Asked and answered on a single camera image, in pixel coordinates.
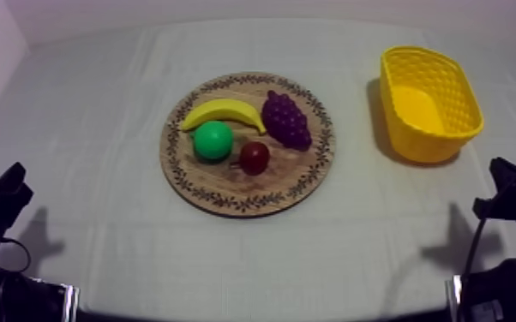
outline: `red apple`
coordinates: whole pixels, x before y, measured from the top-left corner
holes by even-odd
[[[246,143],[240,151],[238,163],[244,172],[249,176],[257,176],[268,167],[270,151],[261,142]]]

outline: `green ball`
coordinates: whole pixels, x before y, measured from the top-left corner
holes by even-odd
[[[225,158],[232,151],[232,137],[232,130],[224,122],[205,122],[194,132],[194,150],[208,160]]]

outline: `toy fruit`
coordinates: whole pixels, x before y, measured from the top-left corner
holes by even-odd
[[[240,151],[238,164],[249,176],[257,176],[268,167],[270,151],[265,144],[260,142],[246,143]]]
[[[212,120],[239,121],[258,128],[260,134],[266,133],[258,111],[252,105],[237,99],[218,98],[195,107],[182,122],[182,130],[188,131]]]
[[[312,145],[308,119],[287,94],[268,91],[262,120],[268,133],[285,147],[307,151]]]
[[[207,160],[227,157],[232,150],[232,130],[224,122],[205,122],[194,132],[195,153]]]

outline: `basket rim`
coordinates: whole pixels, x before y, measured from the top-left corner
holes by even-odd
[[[470,85],[470,82],[468,81],[468,78],[466,77],[466,74],[465,74],[464,70],[462,69],[460,64],[458,64],[458,62],[454,61],[452,58],[450,58],[450,57],[448,57],[448,56],[446,56],[446,55],[444,55],[444,54],[442,54],[442,53],[440,53],[438,51],[433,51],[433,50],[431,50],[429,48],[424,48],[424,47],[419,47],[419,46],[394,46],[394,47],[390,47],[387,50],[385,50],[384,52],[382,52],[381,57],[380,57],[381,64],[382,64],[382,66],[384,68],[384,72],[386,73],[386,81],[387,81],[387,84],[388,84],[389,88],[392,88],[393,86],[392,86],[392,76],[390,74],[390,68],[388,67],[386,56],[387,56],[387,54],[392,53],[393,51],[406,51],[406,52],[407,51],[419,51],[419,52],[421,52],[423,54],[435,56],[435,57],[441,59],[444,63],[452,65],[452,67],[454,67],[456,69],[456,72],[458,73],[459,77],[464,82],[465,90],[471,95],[472,100],[474,101],[474,105],[475,105],[476,111],[477,111],[477,113],[478,113],[478,115],[480,117],[480,123],[478,124],[477,127],[475,127],[472,130],[465,131],[465,132],[459,132],[459,133],[441,134],[441,133],[437,133],[437,132],[427,131],[427,130],[418,128],[417,126],[415,126],[413,124],[408,123],[402,116],[399,115],[399,113],[396,110],[396,108],[393,107],[394,115],[400,121],[402,121],[403,124],[405,124],[406,126],[412,128],[415,131],[420,132],[422,134],[426,134],[428,136],[434,136],[434,137],[442,138],[442,139],[470,139],[470,138],[478,135],[483,130],[483,128],[484,128],[484,117],[483,117],[482,111],[480,110],[480,105],[478,104],[478,101],[476,100],[476,95],[474,95],[474,91],[472,90],[472,87]],[[389,96],[390,96],[390,99],[393,101],[392,93],[390,93]]]

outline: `cable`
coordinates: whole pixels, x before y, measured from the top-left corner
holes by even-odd
[[[10,275],[11,273],[6,274],[0,283],[0,320],[2,322],[6,322],[6,309],[4,308],[4,286],[6,285],[6,281]]]
[[[12,239],[12,238],[2,238],[0,240],[0,242],[1,243],[12,243],[12,244],[15,244],[15,245],[19,246],[20,248],[22,248],[24,250],[24,253],[26,254],[26,261],[27,261],[26,265],[24,265],[24,267],[18,271],[11,271],[11,270],[7,270],[2,267],[0,267],[0,271],[5,271],[8,273],[23,273],[30,267],[30,264],[32,264],[32,257],[30,256],[30,252],[28,251],[28,248],[26,248],[26,246],[24,246],[24,244],[17,241],[16,239]]]
[[[30,267],[30,264],[32,263],[32,257],[30,256],[30,252],[28,251],[28,248],[26,248],[26,246],[24,246],[24,244],[17,241],[16,239],[2,238],[2,239],[0,239],[0,242],[1,243],[12,243],[12,244],[15,244],[18,247],[22,248],[24,250],[24,253],[26,254],[26,260],[27,260],[24,267],[18,271],[11,271],[11,270],[7,270],[5,268],[0,267],[0,271],[6,273],[5,276],[3,277],[2,281],[0,282],[0,320],[1,320],[1,322],[6,322],[6,309],[4,307],[4,287],[6,286],[6,281],[8,281],[8,279],[10,277],[21,277],[23,279],[24,276],[22,275],[22,273]]]
[[[476,251],[478,249],[478,243],[480,242],[480,237],[482,236],[482,230],[484,229],[485,224],[486,224],[486,217],[480,219],[480,221],[478,222],[476,232],[474,233],[474,237],[472,238],[472,244],[470,244],[470,250],[468,251],[468,257],[466,259],[464,273],[462,274],[465,277],[468,277],[468,275],[470,275],[470,272],[472,270],[472,263],[474,262],[474,256],[476,255]]]

